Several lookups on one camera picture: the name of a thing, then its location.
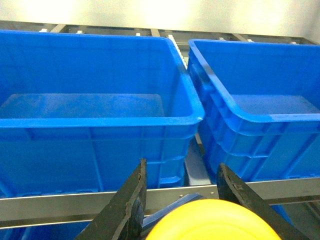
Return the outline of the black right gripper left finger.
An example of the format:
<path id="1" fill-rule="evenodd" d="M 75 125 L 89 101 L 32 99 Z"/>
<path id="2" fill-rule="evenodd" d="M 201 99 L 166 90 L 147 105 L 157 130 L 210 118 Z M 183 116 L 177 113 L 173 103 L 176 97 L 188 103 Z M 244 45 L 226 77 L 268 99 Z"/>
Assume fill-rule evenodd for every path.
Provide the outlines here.
<path id="1" fill-rule="evenodd" d="M 147 161 L 140 163 L 77 240 L 138 240 L 147 197 Z"/>

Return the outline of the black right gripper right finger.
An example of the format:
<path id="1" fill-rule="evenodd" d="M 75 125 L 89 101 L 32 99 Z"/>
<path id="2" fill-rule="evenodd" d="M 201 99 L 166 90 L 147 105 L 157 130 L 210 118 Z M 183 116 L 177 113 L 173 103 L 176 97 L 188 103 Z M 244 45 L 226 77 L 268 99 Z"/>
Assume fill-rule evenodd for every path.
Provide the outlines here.
<path id="1" fill-rule="evenodd" d="M 227 165 L 220 163 L 216 174 L 218 197 L 240 205 L 262 218 L 282 240 L 307 240 L 308 237 L 280 216 Z"/>

